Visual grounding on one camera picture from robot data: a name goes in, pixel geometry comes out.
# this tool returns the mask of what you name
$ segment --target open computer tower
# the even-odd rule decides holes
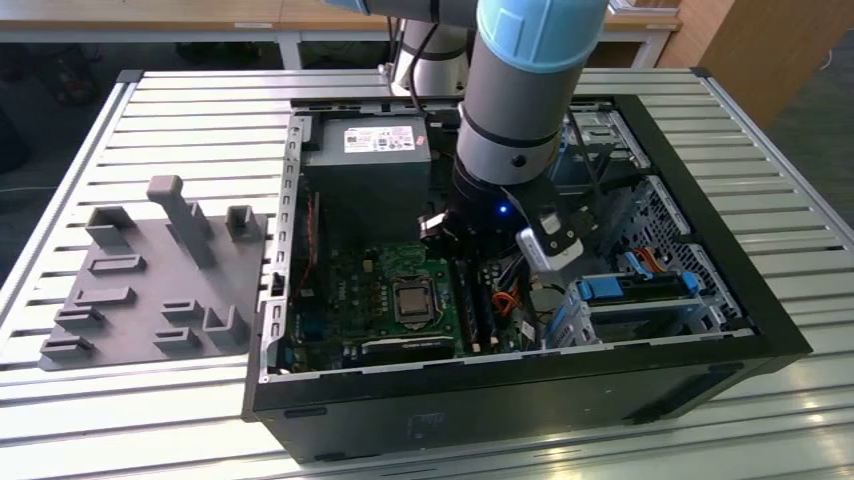
[[[559,274],[501,203],[430,246],[458,102],[292,102],[244,419],[300,463],[677,417],[810,352],[635,96],[567,112],[547,175],[595,226]]]

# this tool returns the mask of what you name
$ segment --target power supply label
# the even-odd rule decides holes
[[[413,127],[366,127],[344,131],[344,153],[415,150]]]

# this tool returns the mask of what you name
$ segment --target wooden table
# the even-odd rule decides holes
[[[641,44],[633,67],[653,67],[675,17],[609,14],[603,42]],[[0,42],[274,41],[300,69],[303,41],[383,41],[386,17],[320,0],[0,0]]]

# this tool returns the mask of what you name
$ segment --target printed label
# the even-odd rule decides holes
[[[534,337],[537,333],[534,332],[534,327],[529,322],[522,322],[522,335],[529,337],[529,340],[534,341]]]
[[[415,150],[413,127],[350,128],[344,132],[344,153]]]
[[[235,23],[235,28],[272,28],[272,23]]]

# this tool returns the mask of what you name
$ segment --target slotted metal worktable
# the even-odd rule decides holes
[[[852,230],[714,80],[687,70],[591,70],[579,93],[641,96],[813,356],[673,421],[308,467],[239,419],[246,356],[42,372],[39,348],[91,242],[82,225],[94,206],[160,216],[147,180],[176,174],[208,215],[251,204],[272,231],[288,99],[386,94],[371,71],[152,72],[114,88],[0,291],[0,478],[852,475]]]

